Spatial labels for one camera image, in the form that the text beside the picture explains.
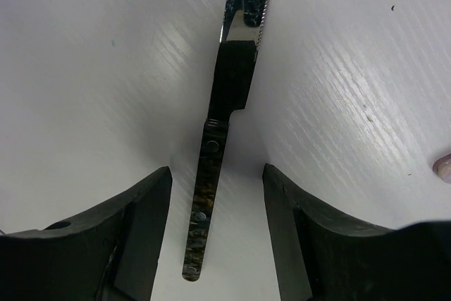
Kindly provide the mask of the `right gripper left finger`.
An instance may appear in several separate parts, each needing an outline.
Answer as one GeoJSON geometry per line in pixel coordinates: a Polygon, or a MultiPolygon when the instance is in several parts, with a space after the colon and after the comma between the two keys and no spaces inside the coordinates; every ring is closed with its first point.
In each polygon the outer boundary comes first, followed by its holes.
{"type": "Polygon", "coordinates": [[[162,167],[42,230],[1,236],[2,300],[150,300],[171,199],[162,167]]]}

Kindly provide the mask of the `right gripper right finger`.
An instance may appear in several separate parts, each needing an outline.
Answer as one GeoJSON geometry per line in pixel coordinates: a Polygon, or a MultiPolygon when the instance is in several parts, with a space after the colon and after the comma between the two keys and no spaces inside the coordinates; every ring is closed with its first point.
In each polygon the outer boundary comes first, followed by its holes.
{"type": "Polygon", "coordinates": [[[346,214],[275,166],[264,202],[282,300],[449,300],[450,222],[393,230],[346,214]]]}

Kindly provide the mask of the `metal knife black handle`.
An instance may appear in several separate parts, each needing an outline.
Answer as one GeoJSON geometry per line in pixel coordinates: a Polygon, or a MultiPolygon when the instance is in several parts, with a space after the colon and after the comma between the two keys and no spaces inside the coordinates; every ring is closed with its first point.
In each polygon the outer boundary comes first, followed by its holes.
{"type": "Polygon", "coordinates": [[[199,280],[230,117],[247,103],[269,0],[226,0],[209,108],[202,131],[182,277],[199,280]]]}

